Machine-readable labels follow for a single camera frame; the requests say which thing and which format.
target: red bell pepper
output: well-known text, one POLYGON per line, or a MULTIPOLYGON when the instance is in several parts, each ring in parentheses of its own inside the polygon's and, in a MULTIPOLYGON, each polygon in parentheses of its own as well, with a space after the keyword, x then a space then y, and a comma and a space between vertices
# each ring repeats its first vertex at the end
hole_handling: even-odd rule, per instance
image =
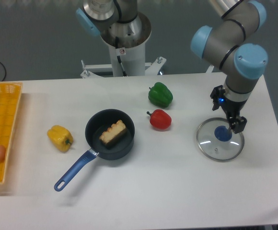
POLYGON ((167 129, 172 122, 171 117, 161 109, 156 109, 152 114, 147 111, 147 114, 150 115, 150 124, 158 129, 167 129))

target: bell pepper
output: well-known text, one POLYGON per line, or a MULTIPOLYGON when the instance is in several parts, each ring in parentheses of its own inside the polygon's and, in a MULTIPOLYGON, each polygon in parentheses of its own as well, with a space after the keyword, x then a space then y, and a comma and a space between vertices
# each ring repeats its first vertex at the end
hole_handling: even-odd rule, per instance
POLYGON ((47 131, 47 136, 57 149, 66 152, 73 143, 71 133, 64 127, 55 125, 47 131))
POLYGON ((166 108, 173 100, 173 95, 171 91, 162 84, 157 82, 154 84, 149 91, 149 100, 152 104, 159 106, 161 108, 166 108))
POLYGON ((152 114, 147 111, 147 114, 150 115, 150 124, 158 129, 167 129, 172 122, 171 117, 161 109, 156 109, 152 114))

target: green bell pepper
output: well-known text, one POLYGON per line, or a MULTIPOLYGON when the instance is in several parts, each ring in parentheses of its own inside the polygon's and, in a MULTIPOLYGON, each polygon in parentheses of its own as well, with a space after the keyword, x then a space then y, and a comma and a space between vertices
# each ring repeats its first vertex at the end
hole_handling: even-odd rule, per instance
POLYGON ((161 82, 157 82, 152 88, 150 88, 149 100, 156 106, 166 108, 172 102, 173 95, 167 86, 161 82))

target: glass lid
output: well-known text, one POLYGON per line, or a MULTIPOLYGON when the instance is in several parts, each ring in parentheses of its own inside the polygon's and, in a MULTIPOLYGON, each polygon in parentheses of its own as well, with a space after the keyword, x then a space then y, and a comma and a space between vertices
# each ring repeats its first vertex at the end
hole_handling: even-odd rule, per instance
POLYGON ((229 123, 224 118, 211 118, 199 126, 197 144, 210 159, 229 161, 237 157, 243 150, 243 134, 235 134, 229 127, 229 123))

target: blue knob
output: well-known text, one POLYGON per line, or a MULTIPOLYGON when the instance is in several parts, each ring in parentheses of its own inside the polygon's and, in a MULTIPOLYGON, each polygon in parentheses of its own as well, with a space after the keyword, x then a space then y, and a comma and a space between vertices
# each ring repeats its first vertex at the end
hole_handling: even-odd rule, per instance
POLYGON ((204 49, 207 43, 207 39, 212 28, 205 25, 198 29, 191 40, 190 49, 194 52, 200 59, 203 58, 204 49))
POLYGON ((220 141, 229 141, 232 138, 232 133, 225 126, 218 126, 215 129, 215 136, 220 141))
POLYGON ((85 13, 80 8, 76 10, 76 17, 81 26, 88 34, 92 36, 98 36, 101 34, 101 32, 96 28, 96 26, 90 21, 87 15, 85 15, 85 13))
POLYGON ((264 74, 268 63, 268 54, 259 45, 245 44, 236 51, 234 62, 237 71, 242 76, 255 80, 264 74))

